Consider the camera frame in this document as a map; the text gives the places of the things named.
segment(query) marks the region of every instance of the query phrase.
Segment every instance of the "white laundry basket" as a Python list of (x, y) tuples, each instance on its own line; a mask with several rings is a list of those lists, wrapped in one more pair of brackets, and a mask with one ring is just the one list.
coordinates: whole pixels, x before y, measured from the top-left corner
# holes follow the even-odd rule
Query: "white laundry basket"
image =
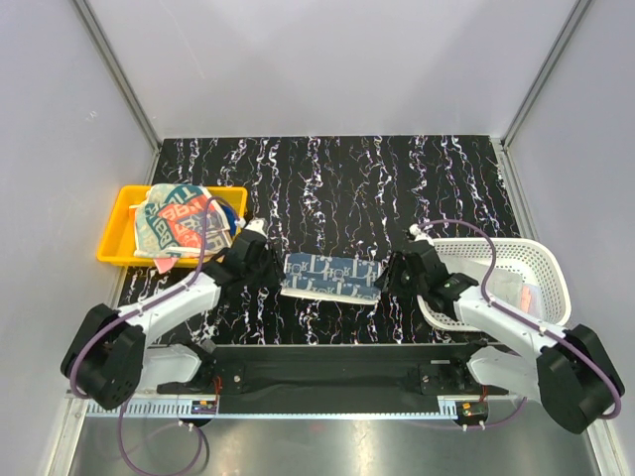
[[(571, 316), (572, 303), (565, 277), (556, 257), (545, 246), (520, 238), (492, 238), (496, 246), (496, 268), (517, 273), (523, 283), (537, 286), (542, 294), (541, 319), (564, 325)], [(467, 258), (477, 263), (491, 263), (491, 250), (482, 238), (439, 238), (435, 248), (442, 255)], [(426, 321), (435, 328), (461, 332), (480, 329), (432, 311), (427, 304), (421, 309)]]

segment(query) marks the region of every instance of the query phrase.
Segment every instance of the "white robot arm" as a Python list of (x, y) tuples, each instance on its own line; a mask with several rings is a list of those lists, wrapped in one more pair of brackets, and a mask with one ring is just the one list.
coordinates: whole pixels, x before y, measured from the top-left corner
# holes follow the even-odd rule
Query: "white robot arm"
[[(106, 410), (117, 408), (136, 390), (168, 382), (192, 382), (201, 365), (195, 347), (176, 344), (151, 347), (162, 335), (193, 315), (214, 309), (223, 295), (245, 287), (272, 288), (284, 279), (276, 252), (267, 243), (266, 222), (252, 220), (223, 253), (222, 263), (210, 260), (200, 270), (143, 302), (111, 309), (91, 309), (63, 358), (62, 373)], [(77, 356), (107, 325), (116, 325), (76, 364)]]
[[(199, 349), (181, 344), (151, 345), (193, 315), (215, 308), (223, 295), (239, 294), (245, 286), (280, 284), (284, 272), (267, 243), (265, 229), (264, 220), (252, 220), (226, 250), (222, 263), (209, 261), (201, 270), (143, 302), (119, 309), (100, 304), (91, 309), (63, 359), (63, 374), (71, 378), (77, 356), (100, 329), (134, 313), (90, 348), (77, 364), (76, 384), (107, 410), (120, 406), (138, 389), (155, 389), (168, 382), (189, 383), (195, 388), (204, 358)], [(476, 280), (448, 273), (427, 235), (413, 234), (415, 240), (403, 251), (393, 252), (375, 285), (397, 297), (416, 297), (420, 305), (426, 302), (434, 311), (486, 332), (514, 352), (491, 346), (477, 350), (465, 363), (476, 382), (542, 403), (556, 422), (576, 433), (611, 407), (615, 389), (620, 396), (624, 394), (624, 386), (593, 331), (581, 325), (567, 330), (519, 309), (513, 312), (526, 324), (510, 318), (503, 304), (491, 305), (485, 299)], [(613, 392), (554, 336), (587, 356), (608, 376)]]
[(565, 329), (486, 298), (479, 282), (447, 271), (434, 241), (417, 225), (410, 233), (414, 241), (392, 254), (376, 286), (392, 295), (416, 297), (420, 307), (427, 303), (507, 346), (511, 352), (484, 346), (472, 354), (466, 367), (476, 382), (541, 403), (574, 433), (619, 403), (624, 385), (591, 329)]

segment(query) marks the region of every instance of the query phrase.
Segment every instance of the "fabric pile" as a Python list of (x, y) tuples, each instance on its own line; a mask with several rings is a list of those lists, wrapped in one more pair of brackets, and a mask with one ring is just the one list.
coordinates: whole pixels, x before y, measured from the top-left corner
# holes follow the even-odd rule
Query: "fabric pile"
[[(135, 210), (135, 256), (152, 258), (160, 272), (179, 258), (196, 258), (202, 244), (204, 208), (211, 197), (203, 186), (160, 183)], [(230, 224), (213, 201), (207, 210), (205, 255), (231, 246)]]

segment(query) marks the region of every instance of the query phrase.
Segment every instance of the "plastic basket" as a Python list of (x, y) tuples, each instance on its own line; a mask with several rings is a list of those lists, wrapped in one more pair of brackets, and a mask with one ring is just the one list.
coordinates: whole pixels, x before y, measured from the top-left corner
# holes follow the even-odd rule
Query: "plastic basket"
[[(491, 263), (491, 250), (482, 238), (439, 238), (434, 241), (440, 254), (467, 258), (483, 265)], [(523, 277), (523, 283), (537, 286), (542, 294), (541, 319), (564, 325), (571, 316), (572, 303), (565, 277), (552, 252), (532, 240), (492, 238), (492, 241), (496, 246), (496, 268), (517, 273)], [(422, 313), (426, 321), (438, 329), (480, 331), (433, 312), (427, 304), (422, 307)]]
[[(155, 266), (149, 258), (139, 258), (135, 252), (135, 219), (130, 205), (138, 205), (146, 199), (149, 185), (126, 185), (119, 191), (110, 213), (106, 231), (97, 250), (97, 260), (115, 266)], [(209, 186), (212, 195), (218, 195), (229, 202), (238, 216), (245, 216), (247, 189), (242, 186)], [(196, 266), (196, 258), (181, 258), (175, 266), (190, 268)]]

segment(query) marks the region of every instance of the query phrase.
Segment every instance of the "purple cable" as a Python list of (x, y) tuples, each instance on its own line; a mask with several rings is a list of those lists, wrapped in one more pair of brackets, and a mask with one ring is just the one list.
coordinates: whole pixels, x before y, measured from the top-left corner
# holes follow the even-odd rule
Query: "purple cable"
[[(521, 315), (518, 312), (514, 311), (513, 309), (509, 309), (509, 308), (505, 307), (504, 305), (498, 303), (496, 300), (492, 299), (491, 296), (487, 293), (487, 281), (489, 280), (489, 277), (492, 275), (492, 273), (494, 272), (494, 268), (496, 267), (496, 246), (494, 245), (494, 242), (492, 241), (492, 239), (489, 236), (487, 236), (484, 231), (482, 231), (480, 228), (472, 225), (471, 223), (467, 223), (466, 221), (454, 220), (454, 219), (451, 219), (451, 218), (444, 219), (444, 220), (429, 221), (427, 223), (423, 223), (422, 225), (420, 225), (420, 228), (423, 231), (423, 230), (425, 230), (426, 228), (428, 228), (430, 226), (445, 225), (445, 224), (450, 224), (450, 223), (451, 224), (455, 224), (455, 225), (465, 226), (465, 227), (469, 228), (470, 230), (476, 232), (478, 235), (482, 236), (485, 239), (485, 241), (487, 242), (487, 244), (489, 245), (489, 247), (492, 250), (492, 262), (490, 263), (489, 269), (487, 270), (487, 273), (485, 273), (485, 277), (483, 278), (483, 282), (480, 285), (480, 292), (481, 292), (483, 298), (485, 299), (485, 301), (489, 305), (491, 305), (492, 307), (505, 312), (510, 317), (512, 317), (512, 318), (518, 320), (519, 322), (525, 324), (527, 327), (530, 327), (530, 328), (532, 328), (534, 330), (542, 332), (541, 328), (540, 328), (540, 325), (536, 324), (535, 322), (532, 322), (531, 320), (527, 319), (526, 317), (524, 317), (523, 315)], [(622, 401), (620, 400), (619, 392), (615, 388), (615, 385), (613, 385), (613, 383), (611, 382), (610, 378), (604, 372), (602, 372), (602, 369), (600, 369), (591, 359), (586, 357), (586, 355), (584, 355), (583, 352), (581, 352), (580, 350), (575, 348), (572, 344), (570, 344), (566, 340), (562, 339), (556, 333), (552, 332), (549, 329), (546, 329), (545, 332), (542, 332), (542, 333), (544, 333), (546, 336), (554, 339), (556, 342), (558, 342), (563, 347), (565, 347), (575, 357), (577, 357), (586, 366), (588, 366), (588, 368), (591, 369), (595, 373), (595, 375), (597, 375), (597, 377), (599, 377), (599, 379), (602, 381), (602, 383), (608, 388), (609, 392), (611, 393), (611, 397), (613, 398), (613, 402), (615, 403), (615, 406), (613, 407), (613, 411), (608, 413), (608, 414), (606, 414), (606, 415), (601, 416), (600, 418), (602, 418), (602, 419), (614, 419), (614, 418), (616, 418), (620, 414), (620, 412), (622, 411)]]
[(176, 473), (170, 473), (166, 475), (158, 475), (155, 473), (149, 473), (148, 471), (144, 471), (143, 469), (135, 466), (135, 463), (133, 463), (130, 457), (128, 456), (128, 453), (126, 452), (126, 448), (123, 447), (123, 415), (126, 413), (127, 408), (128, 408), (128, 402), (125, 402), (121, 406), (121, 410), (119, 412), (119, 418), (117, 419), (117, 433), (118, 433), (117, 443), (119, 444), (119, 452), (121, 453), (121, 457), (123, 458), (123, 460), (125, 461), (125, 463), (128, 465), (130, 469), (132, 469), (137, 474), (141, 474), (142, 476), (184, 476), (185, 474), (189, 473), (192, 468), (194, 468), (194, 465), (198, 461), (198, 458), (200, 457), (200, 453), (202, 452), (202, 441), (204, 439), (202, 430), (198, 426), (194, 426), (194, 425), (191, 428), (193, 428), (196, 431), (196, 434), (198, 435), (198, 448), (196, 449), (196, 454), (194, 455), (194, 458), (191, 460), (190, 464), (186, 466), (185, 468), (183, 468), (181, 471), (177, 471)]
[[(144, 446), (146, 443), (148, 443), (149, 441), (153, 440), (154, 438), (156, 438), (157, 436), (159, 436), (161, 433), (167, 431), (168, 429), (172, 429), (175, 427), (175, 424), (178, 424), (177, 422), (171, 421), (169, 423), (164, 424), (163, 426), (155, 429), (154, 431), (152, 431), (150, 434), (144, 436), (144, 438), (138, 442), (137, 444), (130, 446), (129, 448), (126, 449), (126, 454), (128, 456), (130, 456), (132, 453), (134, 453), (135, 451), (137, 451), (139, 448), (141, 448), (142, 446)], [(103, 431), (101, 432), (101, 434), (99, 434), (99, 431), (96, 431), (94, 433), (95, 435), (95, 443), (94, 446), (97, 449), (97, 451), (99, 452), (99, 454), (101, 455), (101, 457), (103, 459), (105, 459), (106, 461), (119, 461), (121, 458), (121, 451), (119, 451), (117, 454), (108, 454), (104, 448), (101, 445), (101, 440), (104, 438), (103, 436)]]
[[(205, 204), (205, 208), (204, 208), (205, 213), (203, 214), (203, 217), (202, 217), (201, 244), (200, 244), (200, 253), (198, 255), (198, 263), (196, 264), (196, 269), (194, 270), (194, 273), (191, 275), (191, 278), (183, 286), (181, 286), (179, 288), (176, 288), (176, 289), (168, 292), (167, 294), (165, 294), (163, 296), (157, 297), (156, 299), (152, 300), (151, 302), (148, 302), (145, 305), (141, 305), (140, 308), (131, 310), (130, 312), (127, 312), (127, 313), (117, 317), (115, 320), (113, 320), (112, 322), (110, 322), (109, 324), (104, 326), (99, 332), (97, 332), (86, 343), (86, 345), (79, 351), (79, 354), (77, 354), (77, 357), (75, 358), (75, 361), (72, 364), (72, 368), (70, 369), (70, 376), (68, 378), (69, 381), (70, 381), (70, 390), (72, 391), (72, 393), (77, 398), (79, 398), (79, 399), (88, 399), (89, 398), (89, 396), (87, 394), (83, 393), (77, 386), (77, 373), (78, 373), (78, 370), (79, 370), (79, 365), (81, 364), (81, 362), (83, 362), (83, 359), (86, 358), (86, 355), (88, 354), (88, 352), (90, 352), (90, 349), (92, 349), (92, 347), (97, 342), (99, 342), (108, 332), (110, 332), (112, 329), (117, 327), (122, 322), (125, 322), (126, 320), (134, 317), (135, 315), (140, 314), (143, 311), (146, 311), (148, 309), (151, 309), (151, 308), (155, 307), (156, 305), (160, 304), (161, 302), (165, 302), (166, 300), (168, 300), (170, 298), (173, 298), (177, 294), (179, 294), (182, 291), (186, 290), (190, 285), (192, 285), (194, 283), (194, 281), (196, 281), (196, 278), (198, 278), (198, 275), (200, 274), (200, 271), (202, 270), (203, 262), (205, 260), (205, 248), (206, 248), (206, 243), (207, 243), (206, 242), (206, 236), (207, 236), (207, 210), (209, 209), (209, 206), (211, 205), (211, 203), (214, 200), (222, 203), (228, 209), (230, 209), (233, 212), (234, 220), (238, 220), (238, 214), (236, 213), (236, 210), (234, 210), (234, 208), (224, 198), (222, 198), (220, 196), (211, 196), (207, 200), (207, 203)], [(137, 466), (135, 466), (135, 464), (130, 460), (130, 458), (128, 457), (128, 454), (126, 453), (126, 449), (123, 446), (122, 424), (123, 424), (123, 416), (124, 416), (124, 414), (126, 412), (126, 408), (127, 407), (128, 407), (128, 402), (125, 402), (121, 406), (121, 409), (120, 409), (120, 412), (119, 412), (119, 420), (118, 420), (118, 423), (117, 423), (117, 428), (118, 428), (118, 438), (117, 438), (118, 441), (117, 442), (119, 444), (119, 452), (121, 453), (121, 457), (126, 462), (128, 467), (130, 469), (132, 469), (133, 471), (135, 471), (137, 474), (141, 474), (143, 476), (160, 476), (160, 475), (156, 475), (156, 474), (153, 474), (153, 473), (148, 473), (148, 472), (138, 468)], [(195, 426), (194, 428), (196, 429), (196, 433), (198, 435), (198, 450), (196, 451), (196, 455), (194, 456), (194, 458), (191, 461), (191, 463), (188, 466), (186, 466), (183, 470), (181, 470), (181, 471), (179, 471), (177, 473), (173, 473), (172, 475), (166, 475), (166, 476), (182, 476), (182, 475), (185, 475), (186, 473), (188, 473), (193, 468), (193, 466), (198, 461), (198, 458), (200, 457), (200, 452), (201, 452), (201, 449), (202, 449), (202, 442), (203, 442), (203, 439), (204, 439), (204, 435), (203, 435), (202, 431), (198, 427)]]

